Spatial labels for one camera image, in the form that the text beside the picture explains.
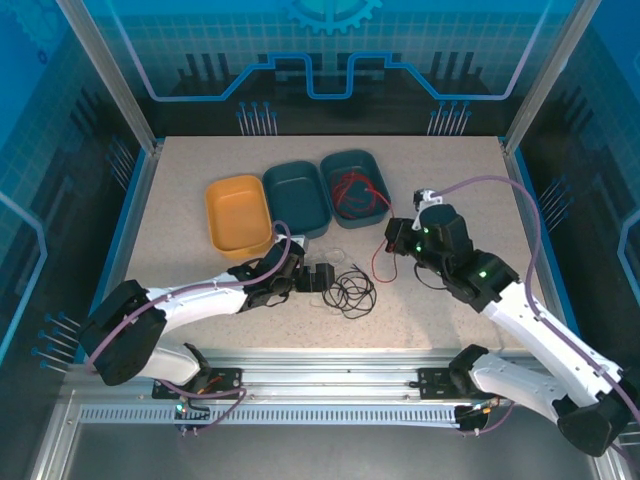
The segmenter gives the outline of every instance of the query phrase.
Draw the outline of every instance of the red wire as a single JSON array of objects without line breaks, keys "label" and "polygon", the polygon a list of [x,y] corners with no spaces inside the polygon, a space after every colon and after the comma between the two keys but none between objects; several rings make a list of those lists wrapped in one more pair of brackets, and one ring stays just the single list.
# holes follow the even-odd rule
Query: red wire
[{"label": "red wire", "polygon": [[[384,201],[384,203],[387,204],[387,206],[389,207],[389,210],[391,211],[391,218],[395,218],[396,214],[393,211],[393,207],[391,206],[391,202],[389,202],[389,200],[387,200],[386,197],[384,195],[382,195],[380,192],[378,192],[377,190],[369,190],[369,191],[371,193],[373,193],[374,196],[377,196],[377,197],[381,198]],[[373,275],[373,278],[375,278],[380,283],[391,283],[396,278],[398,278],[398,265],[396,263],[396,256],[395,255],[393,255],[393,271],[394,271],[394,273],[393,273],[393,277],[391,278],[391,280],[380,280],[378,278],[378,276],[376,275],[376,267],[375,267],[376,256],[378,255],[378,252],[380,252],[380,249],[384,246],[386,241],[387,241],[386,239],[382,240],[382,243],[380,244],[380,246],[376,250],[376,253],[373,254],[373,257],[371,257],[371,274]]]},{"label": "red wire", "polygon": [[[395,212],[393,211],[393,207],[391,206],[391,202],[387,200],[387,197],[385,197],[383,194],[381,194],[375,189],[373,183],[371,182],[371,180],[369,180],[367,176],[362,175],[361,173],[356,173],[355,171],[351,171],[349,173],[345,173],[344,175],[342,175],[337,182],[334,181],[335,179],[336,177],[334,176],[331,181],[333,185],[333,187],[331,188],[331,200],[333,201],[333,205],[335,206],[336,211],[342,217],[350,218],[350,219],[357,218],[351,213],[346,212],[345,209],[342,208],[343,205],[345,205],[351,212],[366,213],[366,212],[371,212],[376,207],[376,204],[378,203],[378,199],[382,200],[387,205],[387,207],[389,207],[392,218],[396,216]],[[356,207],[353,205],[354,203],[363,204],[366,202],[366,200],[363,200],[361,198],[353,198],[347,195],[347,192],[349,191],[349,189],[357,182],[364,183],[365,184],[364,191],[371,193],[371,201],[366,207]],[[395,255],[393,255],[393,270],[394,270],[393,277],[390,280],[382,280],[378,278],[378,276],[376,275],[376,268],[375,268],[376,257],[378,256],[378,253],[380,252],[382,247],[384,247],[385,242],[386,242],[386,239],[382,241],[378,249],[373,254],[373,257],[371,257],[371,274],[373,275],[373,278],[375,278],[376,281],[380,283],[391,283],[396,278],[398,278],[398,265],[396,263]]]}]

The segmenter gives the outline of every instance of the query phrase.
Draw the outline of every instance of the orange bowl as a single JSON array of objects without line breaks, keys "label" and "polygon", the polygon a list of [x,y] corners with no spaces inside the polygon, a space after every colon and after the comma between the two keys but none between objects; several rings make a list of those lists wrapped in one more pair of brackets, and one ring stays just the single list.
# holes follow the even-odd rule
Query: orange bowl
[{"label": "orange bowl", "polygon": [[241,175],[214,182],[204,201],[211,243],[225,257],[243,260],[271,247],[271,217],[258,177]]}]

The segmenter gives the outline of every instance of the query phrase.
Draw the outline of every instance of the glass panel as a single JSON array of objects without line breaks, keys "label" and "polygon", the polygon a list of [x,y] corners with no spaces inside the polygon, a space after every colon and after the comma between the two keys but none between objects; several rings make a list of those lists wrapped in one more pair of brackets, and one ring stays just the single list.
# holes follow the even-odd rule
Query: glass panel
[{"label": "glass panel", "polygon": [[17,479],[75,350],[59,313],[87,315],[139,147],[53,0],[0,2],[0,66],[0,478]]},{"label": "glass panel", "polygon": [[583,337],[640,365],[640,8],[602,2],[521,149]]},{"label": "glass panel", "polygon": [[574,0],[87,5],[159,136],[502,135]]}]

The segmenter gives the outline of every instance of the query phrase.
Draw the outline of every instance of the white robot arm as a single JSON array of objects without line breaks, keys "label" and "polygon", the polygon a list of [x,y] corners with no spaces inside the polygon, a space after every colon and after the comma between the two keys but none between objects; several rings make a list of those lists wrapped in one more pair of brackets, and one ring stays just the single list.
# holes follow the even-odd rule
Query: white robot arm
[{"label": "white robot arm", "polygon": [[[534,314],[518,275],[497,256],[475,250],[464,219],[431,190],[414,193],[415,219],[393,218],[385,236],[386,251],[415,258],[418,267],[440,276],[458,300],[500,325],[535,356],[552,376],[511,364],[472,345],[450,364],[462,393],[481,391],[508,398],[556,423],[577,448],[602,455],[629,422],[631,413],[611,384],[638,402],[640,378],[623,371],[573,334],[535,298]],[[574,345],[553,332],[546,319]],[[599,371],[574,347],[591,357]]]},{"label": "white robot arm", "polygon": [[[412,256],[419,267],[440,275],[456,299],[515,336],[551,374],[530,371],[471,345],[449,366],[458,390],[463,394],[491,393],[515,401],[556,423],[583,452],[602,455],[630,420],[629,408],[603,374],[606,372],[609,380],[636,404],[640,376],[631,370],[623,371],[598,354],[534,299],[539,310],[536,316],[516,272],[499,257],[474,249],[464,219],[441,197],[421,190],[415,192],[414,203],[417,218],[389,220],[386,251]],[[281,267],[266,275],[282,258],[284,243],[283,240],[274,245],[255,266],[233,267],[205,282],[208,288],[194,284],[193,288],[144,289],[135,280],[120,284],[79,330],[80,343],[90,355],[108,343],[93,363],[104,382],[118,385],[135,376],[146,376],[198,392],[211,373],[206,360],[192,345],[170,344],[163,335],[202,318],[267,305],[276,295],[286,299],[292,290],[318,292],[333,283],[333,268],[319,264],[312,272],[303,263],[305,248],[296,243],[291,244]],[[261,276],[264,280],[244,284]],[[178,291],[179,295],[171,296]],[[144,309],[113,341],[106,342],[123,317],[142,306],[150,308]],[[584,356],[593,359],[600,370],[594,371],[550,325]]]},{"label": "white robot arm", "polygon": [[[101,350],[93,366],[107,385],[143,376],[197,392],[208,379],[209,366],[194,346],[167,340],[168,332],[204,318],[269,305],[273,297],[283,302],[292,291],[322,292],[333,284],[331,265],[304,265],[304,237],[292,238],[277,268],[285,255],[285,244],[279,240],[264,258],[232,267],[205,282],[148,289],[135,280],[122,282],[82,324],[80,344],[89,355]],[[268,274],[274,268],[277,271]],[[125,316],[144,306],[148,308],[137,319],[113,340],[106,340]]]}]

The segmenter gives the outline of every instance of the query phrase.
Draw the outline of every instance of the cable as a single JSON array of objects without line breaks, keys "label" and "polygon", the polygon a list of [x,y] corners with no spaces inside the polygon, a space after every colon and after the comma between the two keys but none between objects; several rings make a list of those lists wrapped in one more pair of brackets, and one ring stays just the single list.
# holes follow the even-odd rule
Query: cable
[{"label": "cable", "polygon": [[370,215],[377,205],[378,199],[375,195],[371,196],[368,203],[367,200],[362,198],[349,196],[350,191],[353,193],[354,185],[359,183],[364,184],[365,192],[374,192],[376,189],[369,177],[355,170],[341,175],[336,181],[337,175],[337,173],[334,174],[331,179],[331,201],[333,202],[336,212],[340,216],[348,219],[362,218]]},{"label": "cable", "polygon": [[322,300],[328,307],[340,310],[344,317],[355,320],[371,313],[378,295],[369,276],[355,263],[351,266],[352,270],[340,275],[322,292]]},{"label": "cable", "polygon": [[418,268],[419,268],[419,265],[418,265],[418,262],[416,262],[416,263],[415,263],[415,265],[413,266],[413,273],[414,273],[414,275],[416,276],[416,278],[418,279],[418,281],[419,281],[421,284],[423,284],[425,287],[428,287],[428,288],[430,288],[431,290],[446,290],[446,289],[447,289],[447,287],[432,287],[431,285],[429,285],[428,283],[426,283],[424,280],[422,280],[422,279],[420,278],[420,275],[418,275]]},{"label": "cable", "polygon": [[264,279],[269,278],[271,275],[276,273],[280,269],[280,267],[282,266],[284,261],[286,260],[287,255],[289,253],[289,249],[291,247],[291,231],[289,230],[289,227],[287,226],[286,223],[284,223],[284,222],[282,222],[280,220],[276,220],[275,222],[273,222],[273,231],[274,231],[274,233],[275,233],[275,227],[277,227],[278,225],[280,225],[282,228],[284,228],[285,234],[287,236],[287,239],[286,239],[287,242],[286,242],[286,244],[284,246],[284,251],[282,252],[282,257],[280,257],[280,260],[278,260],[278,263],[276,263],[275,266],[271,270],[269,270],[268,272],[264,273],[263,275],[260,275],[259,277],[253,278],[251,280],[245,280],[245,281],[242,281],[242,282],[239,282],[239,281],[238,282],[221,282],[221,283],[217,283],[217,284],[212,284],[211,282],[204,282],[204,283],[196,283],[194,285],[187,285],[185,287],[178,288],[178,289],[173,290],[171,292],[165,293],[164,295],[161,295],[158,298],[155,298],[155,299],[145,303],[144,305],[142,305],[138,309],[134,310],[133,313],[130,313],[129,315],[124,317],[122,322],[120,322],[111,332],[109,332],[109,334],[104,338],[104,340],[102,340],[102,342],[100,342],[100,344],[96,347],[96,349],[93,351],[93,353],[91,354],[91,356],[87,360],[86,368],[89,371],[89,373],[91,373],[91,367],[95,363],[96,359],[102,354],[104,349],[107,348],[107,346],[109,344],[111,344],[113,339],[116,338],[116,336],[122,330],[124,330],[124,328],[127,325],[129,325],[131,322],[136,320],[140,315],[142,315],[144,312],[146,312],[150,308],[154,307],[155,305],[158,305],[159,303],[166,302],[170,298],[177,297],[179,295],[182,295],[182,294],[187,293],[187,292],[192,292],[194,290],[216,290],[217,288],[220,288],[220,287],[242,287],[242,286],[247,286],[247,285],[255,285],[256,283],[260,283]]},{"label": "cable", "polygon": [[[382,199],[387,204],[387,206],[389,207],[389,211],[391,212],[391,218],[395,218],[396,214],[393,211],[393,207],[391,206],[391,202],[389,202],[389,200],[387,200],[384,195],[382,195],[377,190],[367,190],[367,191],[373,193],[375,197]],[[381,280],[376,275],[376,267],[375,267],[376,256],[378,255],[378,253],[380,252],[382,247],[384,247],[384,244],[386,243],[386,241],[387,241],[386,239],[382,240],[382,243],[380,244],[380,246],[377,248],[377,250],[373,254],[373,257],[371,257],[371,275],[373,275],[373,278],[375,278],[376,281],[380,282],[380,283],[391,283],[396,278],[398,278],[398,264],[396,263],[396,256],[395,255],[393,255],[393,272],[394,272],[393,273],[393,277],[391,277],[390,280]]]},{"label": "cable", "polygon": [[511,402],[511,405],[509,405],[509,408],[507,409],[507,411],[505,412],[505,414],[502,416],[502,418],[500,418],[500,420],[498,420],[496,423],[494,423],[493,425],[491,425],[490,427],[485,427],[482,430],[478,430],[476,431],[476,435],[480,436],[480,435],[484,435],[485,433],[489,433],[489,432],[493,432],[494,430],[496,430],[498,427],[500,427],[504,422],[507,421],[507,418],[509,418],[511,416],[511,413],[513,412],[513,409],[515,408],[516,404],[515,402]]},{"label": "cable", "polygon": [[585,352],[583,352],[582,349],[580,347],[578,347],[578,345],[576,345],[573,340],[571,340],[564,332],[560,331],[553,323],[551,323],[551,321],[548,318],[546,318],[544,315],[542,315],[542,312],[540,311],[540,309],[536,305],[536,302],[535,302],[535,300],[533,298],[532,289],[531,289],[531,282],[532,282],[532,279],[533,279],[533,269],[535,267],[535,262],[538,259],[538,255],[540,253],[540,248],[541,248],[541,245],[542,245],[542,227],[541,227],[541,224],[540,224],[540,212],[538,211],[538,207],[536,206],[536,201],[533,199],[533,197],[527,191],[527,189],[525,187],[523,187],[521,184],[519,184],[518,182],[515,182],[515,181],[511,180],[510,178],[501,177],[501,176],[498,176],[498,175],[481,175],[481,176],[478,176],[478,177],[470,178],[470,179],[465,180],[463,182],[460,182],[460,183],[457,183],[455,185],[452,185],[449,188],[445,188],[444,190],[436,192],[434,194],[434,196],[444,196],[444,195],[446,195],[448,193],[454,192],[454,191],[456,191],[456,190],[458,190],[460,188],[466,187],[466,186],[471,185],[473,183],[486,182],[486,181],[502,182],[502,183],[506,183],[506,184],[511,185],[512,187],[516,188],[527,199],[527,201],[529,202],[529,206],[531,207],[531,211],[533,212],[534,220],[535,220],[534,223],[535,223],[535,237],[536,237],[536,240],[535,240],[535,244],[534,244],[534,247],[533,247],[533,252],[531,254],[531,260],[529,261],[529,266],[527,267],[527,273],[526,273],[525,281],[524,281],[524,291],[525,291],[525,296],[527,297],[527,302],[529,303],[529,307],[531,308],[531,310],[535,314],[536,318],[538,318],[538,320],[540,320],[549,330],[551,330],[565,344],[567,344],[569,346],[569,348],[571,348],[580,358],[582,358],[582,360],[584,360],[587,363],[587,365],[589,365],[591,368],[593,368],[596,375],[601,375],[602,378],[604,378],[605,381],[609,385],[611,385],[611,388],[613,390],[615,390],[615,392],[618,395],[620,395],[620,398],[622,398],[622,400],[624,401],[625,405],[627,405],[627,407],[629,408],[629,411],[633,415],[635,421],[638,423],[638,425],[640,425],[640,411],[638,410],[638,408],[634,404],[633,400],[631,400],[631,397],[629,397],[627,392],[624,391],[624,389],[611,377],[611,375],[609,375],[608,372],[606,372],[602,368],[602,366],[598,362],[596,362],[593,358],[591,358],[591,356],[589,356]]},{"label": "cable", "polygon": [[629,452],[625,451],[620,445],[616,445],[615,443],[611,444],[611,449],[620,455],[630,467],[634,468],[637,472],[640,472],[640,464],[635,461]]},{"label": "cable", "polygon": [[220,415],[218,418],[216,418],[213,422],[211,422],[208,425],[205,425],[202,428],[198,428],[198,431],[202,431],[205,430],[207,428],[211,428],[216,426],[217,424],[219,424],[220,422],[222,422],[225,418],[227,418],[229,415],[231,415],[233,413],[233,411],[238,408],[238,406],[242,403],[242,401],[244,400],[244,397],[247,396],[247,389],[244,387],[239,387],[239,388],[234,388],[232,390],[227,390],[225,392],[219,392],[219,393],[203,393],[203,394],[196,394],[196,393],[191,393],[191,392],[187,392],[186,390],[182,390],[180,387],[178,387],[177,385],[174,385],[171,382],[167,382],[166,380],[158,380],[162,385],[164,385],[165,387],[167,387],[169,390],[173,390],[175,393],[177,393],[178,395],[182,395],[183,397],[187,397],[187,398],[194,398],[194,399],[199,399],[199,400],[208,400],[208,399],[213,399],[213,398],[224,398],[224,397],[228,397],[229,395],[233,395],[233,394],[239,394],[238,395],[238,399],[235,401],[235,403],[233,405],[231,405],[226,412],[224,412],[222,415]]}]

